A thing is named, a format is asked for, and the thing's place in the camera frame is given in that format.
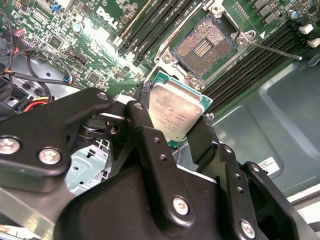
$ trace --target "dell logo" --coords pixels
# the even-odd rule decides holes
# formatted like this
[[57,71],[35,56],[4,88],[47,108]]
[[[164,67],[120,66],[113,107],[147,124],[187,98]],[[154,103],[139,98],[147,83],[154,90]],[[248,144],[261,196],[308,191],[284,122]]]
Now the dell logo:
[[107,21],[115,30],[118,29],[117,25],[119,22],[118,21],[114,22],[115,19],[113,17],[110,17],[110,14],[105,12],[105,10],[101,6],[97,9],[96,13],[99,16],[103,17],[103,19]]

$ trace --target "yellow cable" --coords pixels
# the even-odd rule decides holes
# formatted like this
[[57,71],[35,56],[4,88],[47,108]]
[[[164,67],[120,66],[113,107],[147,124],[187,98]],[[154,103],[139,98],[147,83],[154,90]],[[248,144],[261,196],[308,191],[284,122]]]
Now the yellow cable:
[[38,97],[36,98],[35,100],[33,100],[32,102],[35,102],[35,101],[42,101],[42,100],[48,100],[49,97],[48,96],[42,96],[42,97]]

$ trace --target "sticker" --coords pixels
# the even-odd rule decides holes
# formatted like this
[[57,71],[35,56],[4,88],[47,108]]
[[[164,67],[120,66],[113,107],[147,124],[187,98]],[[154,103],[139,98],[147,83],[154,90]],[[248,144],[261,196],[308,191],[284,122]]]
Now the sticker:
[[258,165],[267,172],[268,176],[280,170],[280,167],[272,156],[260,162]]

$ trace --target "red cable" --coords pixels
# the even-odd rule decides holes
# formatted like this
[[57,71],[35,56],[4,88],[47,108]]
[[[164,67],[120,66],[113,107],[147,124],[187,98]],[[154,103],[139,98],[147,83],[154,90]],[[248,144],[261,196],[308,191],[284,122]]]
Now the red cable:
[[35,101],[35,102],[32,102],[32,103],[30,103],[26,108],[25,108],[25,110],[23,110],[24,112],[28,112],[30,109],[32,109],[34,106],[36,106],[36,105],[39,105],[39,104],[42,104],[42,105],[44,105],[44,104],[47,104],[47,102],[46,101]]

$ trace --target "motherboard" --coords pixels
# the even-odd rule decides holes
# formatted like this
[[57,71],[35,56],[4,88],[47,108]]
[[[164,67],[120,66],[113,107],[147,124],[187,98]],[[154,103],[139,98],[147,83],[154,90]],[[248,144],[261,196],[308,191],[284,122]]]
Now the motherboard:
[[292,61],[251,43],[292,55],[320,44],[320,0],[0,2],[17,47],[55,53],[79,85],[137,98],[163,71],[213,99],[214,113]]

